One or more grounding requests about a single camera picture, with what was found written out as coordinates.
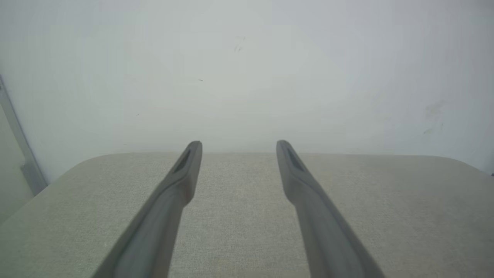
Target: metal frame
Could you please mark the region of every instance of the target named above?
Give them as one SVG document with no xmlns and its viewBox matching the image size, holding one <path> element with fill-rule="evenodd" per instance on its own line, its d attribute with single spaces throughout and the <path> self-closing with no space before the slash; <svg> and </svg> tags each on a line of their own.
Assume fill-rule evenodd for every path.
<svg viewBox="0 0 494 278">
<path fill-rule="evenodd" d="M 287 141 L 276 146 L 283 189 L 297 211 L 312 277 L 384 277 Z"/>
<path fill-rule="evenodd" d="M 185 148 L 93 278 L 168 276 L 180 217 L 194 197 L 202 155 L 199 141 Z"/>
<path fill-rule="evenodd" d="M 36 162 L 33 152 L 29 147 L 26 137 L 24 136 L 24 132 L 22 131 L 21 125 L 19 124 L 19 120 L 17 119 L 17 116 L 15 114 L 12 102 L 10 102 L 10 98 L 8 97 L 8 93 L 5 89 L 5 85 L 3 84 L 1 76 L 0 105 L 3 108 L 3 112 L 5 113 L 10 128 L 14 133 L 15 140 L 17 141 L 22 154 L 24 155 L 24 164 L 21 166 L 22 174 L 24 175 L 24 178 L 26 179 L 31 192 L 34 196 L 36 196 L 47 186 L 47 183 Z"/>
</svg>

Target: white wall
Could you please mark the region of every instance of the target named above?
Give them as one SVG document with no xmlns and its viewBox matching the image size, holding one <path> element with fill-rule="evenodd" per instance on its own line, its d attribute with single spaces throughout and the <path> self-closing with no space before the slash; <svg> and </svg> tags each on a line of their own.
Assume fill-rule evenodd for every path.
<svg viewBox="0 0 494 278">
<path fill-rule="evenodd" d="M 2 0 L 0 73 L 49 181 L 194 139 L 493 172 L 493 30 L 489 0 Z"/>
</svg>

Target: dark slot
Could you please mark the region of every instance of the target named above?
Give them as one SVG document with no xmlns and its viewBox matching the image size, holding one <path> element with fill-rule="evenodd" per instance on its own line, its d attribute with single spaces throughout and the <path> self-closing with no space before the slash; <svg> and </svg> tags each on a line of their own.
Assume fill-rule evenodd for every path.
<svg viewBox="0 0 494 278">
<path fill-rule="evenodd" d="M 297 168 L 297 169 L 299 169 L 299 170 L 301 170 L 303 172 L 304 169 L 302 169 L 302 165 L 300 165 L 300 163 L 295 158 L 295 156 L 293 155 L 293 153 L 291 152 L 291 150 L 289 148 L 287 148 L 287 151 L 288 151 L 288 156 L 290 157 L 291 163 L 295 166 L 295 168 Z"/>
<path fill-rule="evenodd" d="M 176 172 L 182 170 L 182 168 L 184 168 L 185 163 L 187 163 L 187 159 L 189 158 L 189 155 L 190 155 L 190 150 L 184 156 L 184 158 L 182 159 L 182 161 L 180 161 L 180 164 L 178 164 L 177 168 L 175 168 L 175 171 L 173 171 L 174 173 L 176 173 Z"/>
</svg>

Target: beige fabric surface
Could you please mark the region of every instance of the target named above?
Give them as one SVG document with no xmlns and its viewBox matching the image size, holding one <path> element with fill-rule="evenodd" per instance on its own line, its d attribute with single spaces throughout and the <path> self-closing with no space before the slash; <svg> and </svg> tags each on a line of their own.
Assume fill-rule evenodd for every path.
<svg viewBox="0 0 494 278">
<path fill-rule="evenodd" d="M 0 227 L 0 277 L 90 277 L 179 154 L 82 162 Z M 431 156 L 301 154 L 389 277 L 494 277 L 494 178 Z M 170 277 L 308 277 L 276 155 L 204 154 Z"/>
</svg>

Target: wall stain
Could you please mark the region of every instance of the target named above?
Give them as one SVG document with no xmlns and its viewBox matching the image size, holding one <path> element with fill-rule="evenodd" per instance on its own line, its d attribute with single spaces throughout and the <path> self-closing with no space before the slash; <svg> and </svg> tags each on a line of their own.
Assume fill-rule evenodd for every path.
<svg viewBox="0 0 494 278">
<path fill-rule="evenodd" d="M 434 132 L 434 129 L 433 128 L 430 128 L 430 129 L 424 131 L 423 134 L 428 135 L 428 134 L 432 134 L 433 132 Z"/>
<path fill-rule="evenodd" d="M 443 100 L 436 102 L 434 104 L 429 105 L 425 108 L 425 117 L 427 119 L 439 116 L 441 112 L 441 108 L 444 106 L 445 102 Z"/>
<path fill-rule="evenodd" d="M 235 48 L 233 49 L 233 52 L 240 52 L 243 48 L 242 48 L 242 44 L 245 42 L 246 38 L 245 37 L 235 37 L 235 39 L 237 40 L 237 45 L 235 46 Z"/>
</svg>

